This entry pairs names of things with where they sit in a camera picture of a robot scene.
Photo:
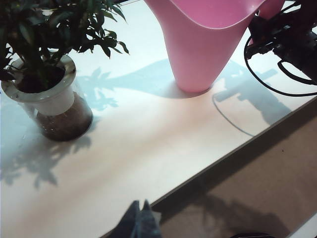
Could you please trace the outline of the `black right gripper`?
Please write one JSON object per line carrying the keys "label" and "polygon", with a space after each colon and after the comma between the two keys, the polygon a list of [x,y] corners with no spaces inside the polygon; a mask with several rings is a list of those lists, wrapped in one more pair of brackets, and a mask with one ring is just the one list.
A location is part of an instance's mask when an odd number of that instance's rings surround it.
{"label": "black right gripper", "polygon": [[295,0],[269,20],[256,15],[249,30],[252,44],[247,45],[247,59],[272,51],[280,58],[280,70],[291,79],[317,83],[317,2]]}

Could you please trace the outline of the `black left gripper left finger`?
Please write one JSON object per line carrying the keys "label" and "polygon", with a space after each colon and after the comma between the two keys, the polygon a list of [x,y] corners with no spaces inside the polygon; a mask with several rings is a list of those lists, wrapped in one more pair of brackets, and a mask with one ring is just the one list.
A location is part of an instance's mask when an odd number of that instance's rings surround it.
{"label": "black left gripper left finger", "polygon": [[139,201],[133,201],[117,226],[112,230],[109,238],[130,238],[135,228],[137,217],[140,213]]}

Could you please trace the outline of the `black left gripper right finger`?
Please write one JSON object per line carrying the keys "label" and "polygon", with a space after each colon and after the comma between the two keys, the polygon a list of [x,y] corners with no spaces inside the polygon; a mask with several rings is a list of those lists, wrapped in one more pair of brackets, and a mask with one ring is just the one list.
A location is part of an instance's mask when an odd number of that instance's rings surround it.
{"label": "black left gripper right finger", "polygon": [[153,211],[148,200],[145,200],[136,222],[137,238],[160,238],[161,213]]}

